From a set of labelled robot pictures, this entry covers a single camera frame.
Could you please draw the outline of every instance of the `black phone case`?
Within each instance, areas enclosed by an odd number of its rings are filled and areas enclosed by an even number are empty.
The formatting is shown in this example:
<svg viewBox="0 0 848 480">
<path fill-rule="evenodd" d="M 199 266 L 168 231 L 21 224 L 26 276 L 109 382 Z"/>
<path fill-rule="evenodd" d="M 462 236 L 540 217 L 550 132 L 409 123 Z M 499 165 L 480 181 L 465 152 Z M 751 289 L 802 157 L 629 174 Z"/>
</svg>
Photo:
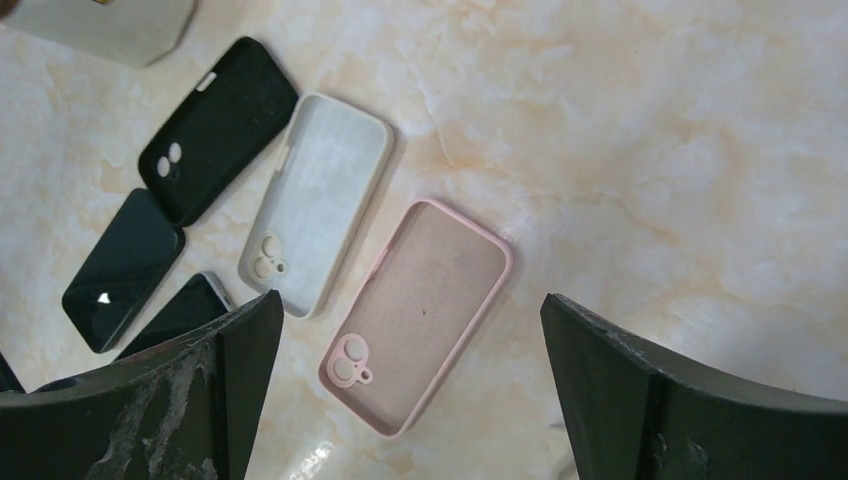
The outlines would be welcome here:
<svg viewBox="0 0 848 480">
<path fill-rule="evenodd" d="M 91 350 L 115 345 L 184 247 L 185 234 L 149 192 L 133 190 L 62 295 L 62 308 Z"/>
<path fill-rule="evenodd" d="M 297 99 L 261 43 L 237 40 L 141 153 L 138 171 L 165 217 L 176 226 L 197 221 L 285 128 Z M 160 159 L 169 162 L 164 177 Z"/>
<path fill-rule="evenodd" d="M 113 361 L 117 362 L 200 328 L 226 315 L 227 311 L 227 306 L 218 298 L 206 276 L 196 273 Z"/>
</svg>

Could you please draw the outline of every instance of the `white phone case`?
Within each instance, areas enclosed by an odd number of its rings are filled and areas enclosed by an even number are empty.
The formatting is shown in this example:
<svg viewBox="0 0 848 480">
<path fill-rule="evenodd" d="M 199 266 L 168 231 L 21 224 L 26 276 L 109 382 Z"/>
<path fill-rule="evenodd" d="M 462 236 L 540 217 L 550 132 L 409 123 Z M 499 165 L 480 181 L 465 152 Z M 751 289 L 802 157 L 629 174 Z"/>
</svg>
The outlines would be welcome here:
<svg viewBox="0 0 848 480">
<path fill-rule="evenodd" d="M 326 95 L 304 95 L 239 260 L 241 279 L 280 292 L 288 315 L 314 316 L 386 164 L 385 122 Z"/>
</svg>

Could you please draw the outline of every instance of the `white marble table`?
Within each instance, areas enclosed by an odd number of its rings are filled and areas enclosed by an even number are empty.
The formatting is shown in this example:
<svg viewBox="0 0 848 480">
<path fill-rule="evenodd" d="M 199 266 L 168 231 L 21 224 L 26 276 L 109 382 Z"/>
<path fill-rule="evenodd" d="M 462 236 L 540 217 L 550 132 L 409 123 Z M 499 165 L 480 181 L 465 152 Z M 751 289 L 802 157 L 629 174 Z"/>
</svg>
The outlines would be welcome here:
<svg viewBox="0 0 848 480">
<path fill-rule="evenodd" d="M 203 0 L 141 70 L 0 27 L 0 351 L 25 387 L 118 351 L 88 350 L 62 292 L 141 185 L 141 149 L 241 34 L 301 91 L 401 138 L 324 313 L 285 324 L 248 478 L 545 478 L 561 421 L 548 292 L 728 372 L 848 400 L 848 4 L 828 0 Z M 187 230 L 118 349 L 199 270 L 254 295 L 235 268 L 275 146 Z M 518 263 L 421 420 L 386 443 L 316 366 L 421 194 Z"/>
</svg>

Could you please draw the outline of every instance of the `phone screen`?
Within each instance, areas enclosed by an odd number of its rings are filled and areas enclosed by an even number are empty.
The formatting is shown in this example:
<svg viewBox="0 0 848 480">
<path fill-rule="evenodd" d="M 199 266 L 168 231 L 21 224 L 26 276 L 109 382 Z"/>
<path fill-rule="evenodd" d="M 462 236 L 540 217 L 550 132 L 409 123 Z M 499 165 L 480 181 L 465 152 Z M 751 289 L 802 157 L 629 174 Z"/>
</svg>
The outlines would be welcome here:
<svg viewBox="0 0 848 480">
<path fill-rule="evenodd" d="M 116 360 L 190 332 L 228 311 L 206 276 L 198 273 L 156 314 Z"/>
<path fill-rule="evenodd" d="M 92 350 L 104 352 L 118 341 L 184 245 L 182 230 L 147 190 L 133 190 L 62 296 L 62 308 Z"/>
</svg>

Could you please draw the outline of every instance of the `pink phone case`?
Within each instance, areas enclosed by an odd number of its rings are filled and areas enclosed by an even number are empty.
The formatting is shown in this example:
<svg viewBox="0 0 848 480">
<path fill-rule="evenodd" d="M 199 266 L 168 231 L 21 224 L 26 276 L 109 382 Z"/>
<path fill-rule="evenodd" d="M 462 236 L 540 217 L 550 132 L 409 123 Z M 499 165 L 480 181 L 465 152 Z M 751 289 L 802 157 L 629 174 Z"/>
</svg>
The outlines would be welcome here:
<svg viewBox="0 0 848 480">
<path fill-rule="evenodd" d="M 321 384 L 377 433 L 421 415 L 512 269 L 492 235 L 431 198 L 407 210 L 327 347 Z"/>
</svg>

